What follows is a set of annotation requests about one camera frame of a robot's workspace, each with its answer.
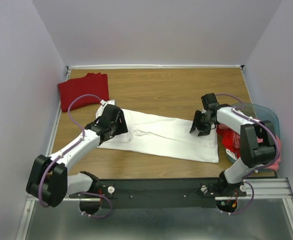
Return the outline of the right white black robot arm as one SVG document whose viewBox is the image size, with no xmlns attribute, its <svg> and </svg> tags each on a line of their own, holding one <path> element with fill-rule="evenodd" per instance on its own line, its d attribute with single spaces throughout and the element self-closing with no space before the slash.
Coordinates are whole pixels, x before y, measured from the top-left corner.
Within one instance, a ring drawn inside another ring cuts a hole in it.
<svg viewBox="0 0 293 240">
<path fill-rule="evenodd" d="M 257 120 L 241 113 L 237 107 L 220 104 L 214 93 L 201 97 L 204 111 L 196 110 L 190 132 L 208 136 L 219 125 L 225 125 L 240 136 L 240 157 L 219 174 L 215 183 L 202 188 L 203 192 L 213 191 L 228 196 L 240 188 L 253 172 L 273 165 L 280 156 L 280 147 L 274 125 L 269 120 Z"/>
</svg>

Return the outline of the white t shirt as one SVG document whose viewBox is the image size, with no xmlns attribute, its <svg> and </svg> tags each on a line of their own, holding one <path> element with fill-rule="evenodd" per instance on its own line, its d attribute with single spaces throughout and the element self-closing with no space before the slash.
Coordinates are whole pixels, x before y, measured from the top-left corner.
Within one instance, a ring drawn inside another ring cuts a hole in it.
<svg viewBox="0 0 293 240">
<path fill-rule="evenodd" d="M 204 163 L 219 162 L 217 133 L 190 133 L 192 121 L 124 109 L 127 133 L 102 143 L 101 149 L 132 151 Z"/>
</svg>

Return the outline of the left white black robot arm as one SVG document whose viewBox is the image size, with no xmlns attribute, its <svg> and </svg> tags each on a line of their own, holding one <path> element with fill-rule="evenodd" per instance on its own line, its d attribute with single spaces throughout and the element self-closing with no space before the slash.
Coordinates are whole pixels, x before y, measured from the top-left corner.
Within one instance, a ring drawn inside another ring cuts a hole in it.
<svg viewBox="0 0 293 240">
<path fill-rule="evenodd" d="M 39 155 L 33 162 L 26 192 L 46 207 L 56 207 L 69 195 L 82 193 L 91 198 L 99 192 L 99 179 L 81 171 L 69 175 L 74 165 L 89 152 L 115 136 L 128 132 L 124 112 L 116 105 L 106 104 L 101 116 L 87 124 L 80 135 L 61 150 Z"/>
</svg>

